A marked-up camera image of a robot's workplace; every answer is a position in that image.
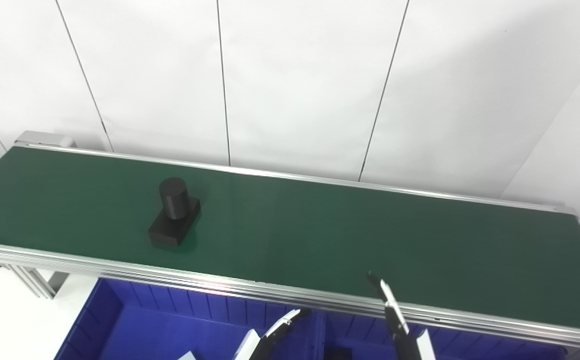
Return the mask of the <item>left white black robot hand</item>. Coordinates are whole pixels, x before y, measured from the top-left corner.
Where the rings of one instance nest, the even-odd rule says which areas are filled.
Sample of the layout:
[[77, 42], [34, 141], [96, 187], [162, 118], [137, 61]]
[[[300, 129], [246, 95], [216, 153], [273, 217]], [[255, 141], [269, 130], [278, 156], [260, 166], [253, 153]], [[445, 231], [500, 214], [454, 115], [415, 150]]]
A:
[[249, 330], [235, 351], [233, 360], [268, 360], [277, 343], [291, 331], [292, 326], [311, 313], [310, 309], [292, 309], [262, 336], [255, 329]]

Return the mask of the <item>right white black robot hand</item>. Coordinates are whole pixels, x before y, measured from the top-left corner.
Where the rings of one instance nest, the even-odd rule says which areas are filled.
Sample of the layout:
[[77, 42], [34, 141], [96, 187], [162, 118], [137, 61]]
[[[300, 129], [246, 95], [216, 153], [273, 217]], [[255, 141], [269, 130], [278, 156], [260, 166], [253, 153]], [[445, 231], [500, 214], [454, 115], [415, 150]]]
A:
[[384, 316], [392, 336], [397, 359], [435, 360], [436, 354], [432, 346], [430, 332], [426, 328], [419, 332], [411, 331], [390, 285], [371, 271], [368, 272], [367, 279], [383, 301]]

